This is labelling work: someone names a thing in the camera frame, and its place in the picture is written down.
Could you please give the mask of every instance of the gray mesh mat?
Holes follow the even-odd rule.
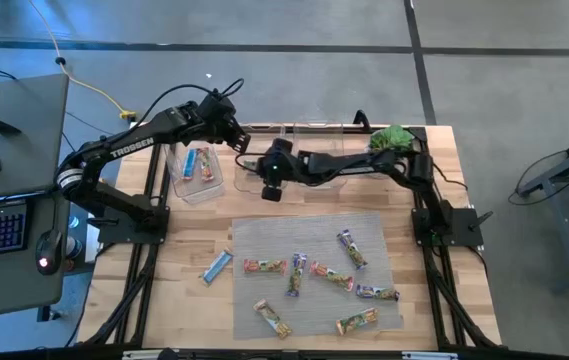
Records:
[[[336,235],[349,229],[368,266],[356,271]],[[330,281],[310,274],[313,261],[355,277],[355,284],[392,286],[393,279],[378,213],[314,217],[280,217],[233,220],[233,337],[236,340],[276,336],[275,331],[253,310],[265,298],[293,336],[337,334],[335,321],[370,307],[379,309],[377,324],[367,329],[398,329],[403,321],[397,303],[361,299]],[[291,274],[294,252],[308,255],[300,296],[284,295]],[[286,275],[244,274],[244,259],[288,260]]]

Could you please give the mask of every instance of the clear plastic container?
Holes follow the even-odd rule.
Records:
[[[292,141],[291,134],[286,134],[286,126],[283,124],[273,124],[269,128],[252,129],[250,126],[247,127],[248,131],[251,133],[251,142],[246,150],[247,154],[263,154],[271,147],[273,139],[282,138]],[[261,155],[242,155],[238,158],[240,164],[251,167],[257,162],[257,159]],[[251,194],[261,194],[264,188],[264,182],[257,176],[257,174],[242,169],[239,166],[235,167],[235,179],[233,184],[238,191],[247,192]],[[287,182],[282,182],[282,189],[286,188]]]
[[[299,150],[323,152],[333,156],[344,155],[344,125],[338,122],[296,122],[293,126],[293,153]],[[337,177],[326,184],[309,187],[309,190],[335,190],[346,184],[346,177]]]
[[[215,147],[212,144],[205,141],[193,141],[188,146],[177,144],[171,148],[169,145],[164,145],[163,149],[173,191],[177,197],[189,204],[197,204],[224,194],[224,178]],[[184,166],[191,149],[196,154],[195,163],[192,176],[185,177]],[[203,176],[203,159],[208,159],[212,178]]]

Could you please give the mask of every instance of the gray floor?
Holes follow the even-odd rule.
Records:
[[[36,3],[61,39],[410,45],[400,0]],[[569,48],[569,0],[414,5],[424,46]],[[0,5],[0,37],[45,40],[47,34],[26,2],[7,1]],[[137,111],[172,85],[222,87],[241,76],[246,85],[233,101],[242,122],[350,122],[361,108],[376,123],[425,123],[410,54],[78,50],[64,56],[79,78]],[[0,68],[17,76],[50,74],[58,71],[53,58],[50,50],[0,49]],[[550,290],[568,267],[548,206],[506,202],[528,164],[569,146],[569,57],[426,56],[425,63],[437,123],[454,127],[471,200],[480,211],[495,211],[483,232],[503,341],[513,349],[569,355],[569,292]],[[201,97],[175,94],[158,109]],[[107,131],[126,126],[107,101],[79,87],[71,87],[68,110]],[[99,136],[68,117],[65,131],[76,146]],[[89,281],[71,279],[56,305],[71,314],[68,321],[35,324],[32,311],[2,315],[0,351],[66,342]],[[24,331],[15,336],[16,328]]]

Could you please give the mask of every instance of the green crumpled paper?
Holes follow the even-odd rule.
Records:
[[[391,125],[371,136],[371,150],[410,150],[413,135],[399,125]]]

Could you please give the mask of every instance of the yellow cable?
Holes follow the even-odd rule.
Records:
[[[55,52],[57,53],[57,57],[61,58],[62,54],[60,54],[60,48],[57,46],[57,40],[55,40],[55,36],[53,36],[53,32],[51,31],[51,27],[48,24],[48,21],[46,21],[46,18],[44,17],[44,15],[42,15],[42,13],[40,12],[40,10],[37,8],[37,6],[35,6],[35,4],[33,3],[33,0],[28,0],[29,3],[31,3],[31,6],[33,7],[33,9],[35,9],[35,11],[37,11],[37,14],[40,16],[40,18],[42,18],[42,21],[44,22],[44,25],[46,26],[46,30],[48,31],[49,36],[51,37],[51,40],[53,40],[53,46],[55,46]],[[120,110],[120,117],[122,119],[126,119],[126,118],[130,118],[130,117],[134,117],[135,116],[135,111],[130,111],[130,110],[126,110],[124,109],[122,106],[120,106],[120,104],[115,101],[115,99],[113,99],[109,94],[107,94],[105,91],[98,89],[94,86],[91,86],[85,82],[79,81],[76,78],[74,78],[68,71],[66,71],[66,67],[64,66],[64,64],[59,64],[60,68],[62,69],[62,72],[64,74],[66,74],[66,76],[68,76],[69,80],[71,80],[72,82],[80,85],[80,86],[84,86],[87,89],[93,90],[98,94],[102,94],[104,97],[106,97],[110,102],[113,103],[113,105],[115,105],[119,110]]]

